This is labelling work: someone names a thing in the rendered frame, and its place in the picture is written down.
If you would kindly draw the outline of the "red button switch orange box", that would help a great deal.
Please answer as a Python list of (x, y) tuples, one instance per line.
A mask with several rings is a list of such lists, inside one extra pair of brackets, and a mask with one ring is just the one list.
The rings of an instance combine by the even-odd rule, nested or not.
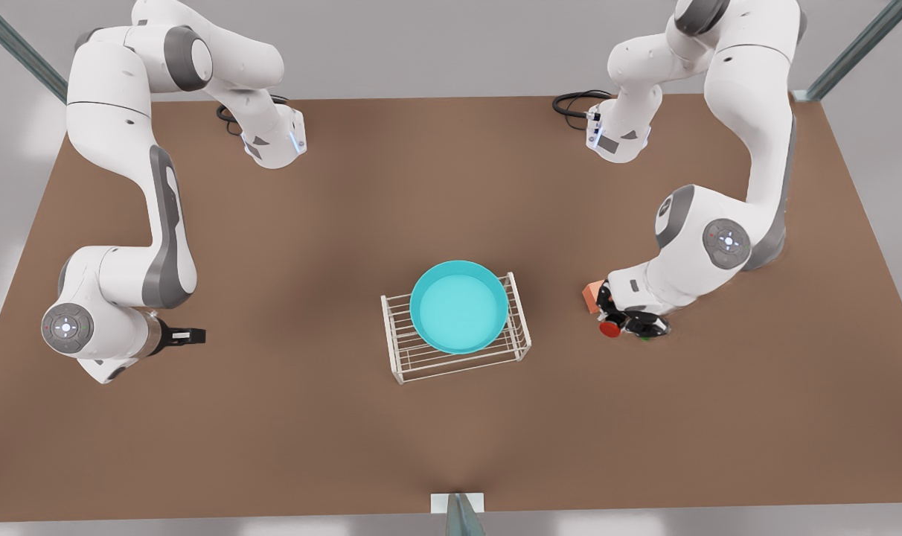
[(607, 336), (607, 338), (618, 338), (621, 336), (621, 326), (618, 320), (606, 320), (603, 316), (603, 310), (598, 306), (598, 297), (600, 296), (601, 289), (603, 289), (603, 282), (594, 281), (591, 284), (588, 284), (584, 287), (583, 295), (585, 304), (590, 313), (598, 314), (598, 329), (600, 332)]

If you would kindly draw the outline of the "turquoise round plate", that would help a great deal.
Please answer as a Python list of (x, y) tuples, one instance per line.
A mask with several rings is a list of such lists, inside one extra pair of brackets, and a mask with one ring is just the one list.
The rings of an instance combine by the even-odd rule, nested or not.
[(455, 259), (434, 265), (418, 278), (409, 312), (421, 339), (451, 355), (488, 347), (508, 322), (508, 293), (488, 268)]

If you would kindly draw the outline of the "silver frame post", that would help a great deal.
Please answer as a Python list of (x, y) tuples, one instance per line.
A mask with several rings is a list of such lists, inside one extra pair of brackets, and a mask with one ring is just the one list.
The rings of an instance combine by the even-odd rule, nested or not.
[(445, 536), (486, 536), (479, 521), (485, 512), (484, 493), (436, 493), (430, 495), (431, 512), (445, 514)]
[(0, 45), (61, 102), (67, 102), (67, 81), (1, 14)]
[(820, 102), (860, 61), (873, 51), (902, 20), (902, 0), (889, 0), (886, 6), (847, 45), (845, 50), (806, 88), (791, 92), (795, 102)]

